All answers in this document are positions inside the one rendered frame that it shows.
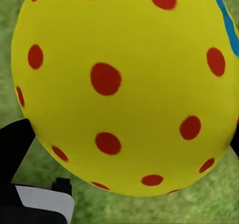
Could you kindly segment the easter egg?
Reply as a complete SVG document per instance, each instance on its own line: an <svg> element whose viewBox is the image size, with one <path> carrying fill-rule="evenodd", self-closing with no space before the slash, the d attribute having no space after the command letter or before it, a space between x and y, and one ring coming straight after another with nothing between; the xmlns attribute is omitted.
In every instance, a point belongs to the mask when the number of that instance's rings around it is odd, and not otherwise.
<svg viewBox="0 0 239 224"><path fill-rule="evenodd" d="M25 0L11 71L43 147L121 195L192 185L239 123L239 32L222 0Z"/></svg>

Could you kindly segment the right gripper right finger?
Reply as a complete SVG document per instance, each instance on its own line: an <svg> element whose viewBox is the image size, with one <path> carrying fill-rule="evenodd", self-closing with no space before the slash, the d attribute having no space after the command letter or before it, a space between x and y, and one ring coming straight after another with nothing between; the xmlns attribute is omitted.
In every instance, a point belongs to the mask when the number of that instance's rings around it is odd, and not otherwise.
<svg viewBox="0 0 239 224"><path fill-rule="evenodd" d="M230 145L239 158L239 123L237 126L236 133L235 133Z"/></svg>

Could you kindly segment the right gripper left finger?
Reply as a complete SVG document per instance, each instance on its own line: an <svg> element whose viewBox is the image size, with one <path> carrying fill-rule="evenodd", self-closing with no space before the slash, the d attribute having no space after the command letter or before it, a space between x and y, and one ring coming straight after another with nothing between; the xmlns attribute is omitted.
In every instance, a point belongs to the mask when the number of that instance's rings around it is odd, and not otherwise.
<svg viewBox="0 0 239 224"><path fill-rule="evenodd" d="M35 138L28 119L0 129L0 200Z"/></svg>

